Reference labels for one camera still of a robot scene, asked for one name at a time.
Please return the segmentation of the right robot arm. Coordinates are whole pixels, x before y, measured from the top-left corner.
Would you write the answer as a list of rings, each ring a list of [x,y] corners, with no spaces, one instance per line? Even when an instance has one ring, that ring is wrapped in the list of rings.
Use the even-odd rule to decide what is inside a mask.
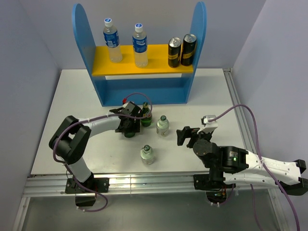
[[[308,191],[308,181],[301,177],[306,170],[306,162],[298,159],[283,162],[259,157],[248,150],[235,146],[218,146],[211,142],[212,133],[189,126],[178,129],[177,145],[182,146],[186,139],[194,154],[201,160],[207,174],[193,176],[197,190],[213,191],[232,188],[236,184],[253,184],[275,188],[287,195],[302,196]]]

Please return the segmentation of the Pocari Sweat bottle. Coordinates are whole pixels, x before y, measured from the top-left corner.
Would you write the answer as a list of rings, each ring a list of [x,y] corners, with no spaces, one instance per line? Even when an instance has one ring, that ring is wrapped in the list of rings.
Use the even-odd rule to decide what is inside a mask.
[[[132,35],[132,44],[134,51],[134,61],[138,68],[144,68],[148,64],[147,56],[147,34],[141,23],[135,25],[135,31]]]
[[[119,63],[122,61],[122,52],[117,28],[113,25],[111,18],[105,18],[103,35],[109,52],[110,61]]]

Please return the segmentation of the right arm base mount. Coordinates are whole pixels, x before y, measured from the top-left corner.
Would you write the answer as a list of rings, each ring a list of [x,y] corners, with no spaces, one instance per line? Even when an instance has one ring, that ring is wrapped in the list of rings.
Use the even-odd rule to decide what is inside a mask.
[[[224,182],[210,181],[209,174],[193,175],[195,190],[204,191],[206,199],[211,206],[220,207],[224,205],[232,196],[235,184],[227,185]]]

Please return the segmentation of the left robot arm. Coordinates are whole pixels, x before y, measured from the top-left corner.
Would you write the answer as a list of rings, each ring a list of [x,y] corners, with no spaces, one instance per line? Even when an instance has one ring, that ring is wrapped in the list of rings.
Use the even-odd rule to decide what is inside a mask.
[[[141,108],[133,102],[99,117],[77,119],[67,116],[49,142],[54,160],[64,164],[82,192],[94,190],[94,174],[83,158],[89,139],[110,130],[130,138],[140,131],[141,117]]]

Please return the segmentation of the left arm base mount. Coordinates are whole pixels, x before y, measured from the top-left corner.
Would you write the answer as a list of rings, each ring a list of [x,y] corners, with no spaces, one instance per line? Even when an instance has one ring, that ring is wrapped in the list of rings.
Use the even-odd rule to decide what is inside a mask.
[[[95,191],[94,196],[86,196],[91,193],[86,190],[88,188]],[[98,193],[107,193],[109,190],[109,178],[92,178],[87,183],[77,183],[73,178],[68,178],[65,187],[65,194],[75,194],[75,204],[79,207],[92,207]]]

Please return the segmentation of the green glass bottle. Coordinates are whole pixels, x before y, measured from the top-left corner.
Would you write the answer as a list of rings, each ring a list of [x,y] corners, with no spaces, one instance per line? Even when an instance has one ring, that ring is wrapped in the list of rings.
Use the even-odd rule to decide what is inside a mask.
[[[142,116],[144,117],[142,120],[141,120],[141,125],[143,127],[149,127],[152,123],[152,120],[153,120],[153,116],[152,116],[152,112],[149,108],[149,104],[148,102],[144,102],[142,104],[142,110],[141,110],[141,113],[142,113]]]
[[[125,136],[126,138],[132,138],[132,137],[135,136],[135,134],[136,134],[136,132],[135,132],[135,129],[133,129],[133,128],[126,129],[126,130],[124,131],[124,136]]]

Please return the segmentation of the green glass bottle front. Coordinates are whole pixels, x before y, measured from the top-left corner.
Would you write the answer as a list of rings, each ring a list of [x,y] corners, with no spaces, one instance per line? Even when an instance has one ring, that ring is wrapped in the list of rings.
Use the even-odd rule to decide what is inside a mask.
[[[125,136],[126,138],[132,138],[132,137],[135,136],[135,134],[136,134],[136,132],[135,132],[135,129],[133,129],[133,128],[126,129],[126,130],[124,131],[124,136]]]

